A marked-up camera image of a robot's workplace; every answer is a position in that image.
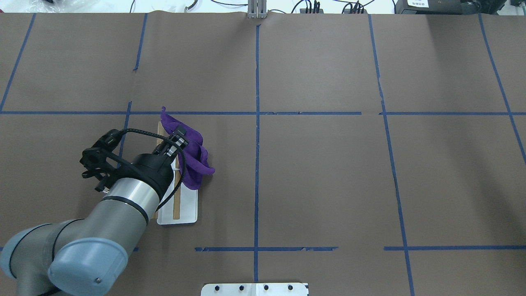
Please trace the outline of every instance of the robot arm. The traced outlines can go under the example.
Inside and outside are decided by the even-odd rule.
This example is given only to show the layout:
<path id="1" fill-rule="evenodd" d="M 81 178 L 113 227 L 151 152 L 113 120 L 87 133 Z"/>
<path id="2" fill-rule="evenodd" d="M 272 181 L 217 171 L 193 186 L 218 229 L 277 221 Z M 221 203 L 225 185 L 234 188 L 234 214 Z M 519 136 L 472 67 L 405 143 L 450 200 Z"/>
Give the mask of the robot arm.
<path id="1" fill-rule="evenodd" d="M 126 132 L 160 137 L 153 153 L 129 163 L 112 153 Z M 106 195 L 86 219 L 42 224 L 13 236 L 4 246 L 0 265 L 17 280 L 17 296 L 102 296 L 122 273 L 174 174 L 171 163 L 188 144 L 186 131 L 168 138 L 135 129 L 111 130 L 80 160 L 84 178 L 96 177 Z M 106 159 L 117 161 L 112 167 Z"/>

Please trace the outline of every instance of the white sticker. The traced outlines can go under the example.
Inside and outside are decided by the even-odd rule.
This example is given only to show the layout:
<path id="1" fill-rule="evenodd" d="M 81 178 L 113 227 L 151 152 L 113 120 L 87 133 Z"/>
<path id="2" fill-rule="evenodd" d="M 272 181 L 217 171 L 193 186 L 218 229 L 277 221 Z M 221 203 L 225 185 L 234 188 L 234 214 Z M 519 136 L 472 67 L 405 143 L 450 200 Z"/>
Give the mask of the white sticker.
<path id="1" fill-rule="evenodd" d="M 407 0 L 409 6 L 429 8 L 428 0 Z"/>

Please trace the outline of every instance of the clear plastic wrap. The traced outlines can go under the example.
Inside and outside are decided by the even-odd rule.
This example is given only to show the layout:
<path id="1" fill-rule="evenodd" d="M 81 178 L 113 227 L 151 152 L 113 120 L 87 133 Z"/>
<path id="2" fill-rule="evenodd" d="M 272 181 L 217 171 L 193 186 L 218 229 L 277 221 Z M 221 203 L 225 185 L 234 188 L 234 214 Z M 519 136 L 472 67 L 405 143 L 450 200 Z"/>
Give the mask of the clear plastic wrap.
<path id="1" fill-rule="evenodd" d="M 27 12 L 67 13 L 83 11 L 89 6 L 94 6 L 99 0 L 53 0 L 49 3 L 44 0 L 29 0 Z"/>

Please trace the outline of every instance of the purple towel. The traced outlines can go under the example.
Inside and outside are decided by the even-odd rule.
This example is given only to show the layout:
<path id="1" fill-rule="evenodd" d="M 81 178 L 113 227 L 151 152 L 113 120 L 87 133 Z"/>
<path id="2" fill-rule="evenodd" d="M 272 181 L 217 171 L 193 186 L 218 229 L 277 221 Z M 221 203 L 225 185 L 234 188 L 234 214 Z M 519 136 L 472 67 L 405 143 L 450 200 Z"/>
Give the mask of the purple towel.
<path id="1" fill-rule="evenodd" d="M 216 172 L 213 167 L 208 165 L 208 151 L 203 147 L 203 136 L 188 125 L 168 115 L 165 107 L 161 111 L 161 124 L 168 134 L 174 132 L 179 125 L 186 129 L 188 146 L 183 150 L 186 156 L 186 175 L 183 183 L 189 189 L 198 189 L 201 187 L 203 175 L 211 175 Z"/>

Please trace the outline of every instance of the light blue joint cap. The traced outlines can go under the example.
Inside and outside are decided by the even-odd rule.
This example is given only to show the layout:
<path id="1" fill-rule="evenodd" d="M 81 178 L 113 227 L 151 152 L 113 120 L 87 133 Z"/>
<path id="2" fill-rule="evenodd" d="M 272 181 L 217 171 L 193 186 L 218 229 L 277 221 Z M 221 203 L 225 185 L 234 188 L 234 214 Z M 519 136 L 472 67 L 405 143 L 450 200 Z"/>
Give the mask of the light blue joint cap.
<path id="1" fill-rule="evenodd" d="M 108 239 L 85 238 L 65 245 L 47 270 L 57 288 L 74 296 L 103 296 L 124 271 L 128 254 Z"/>
<path id="2" fill-rule="evenodd" d="M 0 267 L 2 268 L 2 271 L 6 274 L 6 276 L 16 279 L 15 276 L 11 273 L 11 255 L 15 251 L 16 246 L 18 246 L 18 243 L 30 232 L 33 230 L 44 226 L 49 225 L 47 224 L 41 224 L 39 226 L 35 226 L 32 228 L 28 228 L 26 230 L 22 230 L 15 234 L 4 246 L 4 249 L 2 250 L 2 254 L 0 254 Z"/>

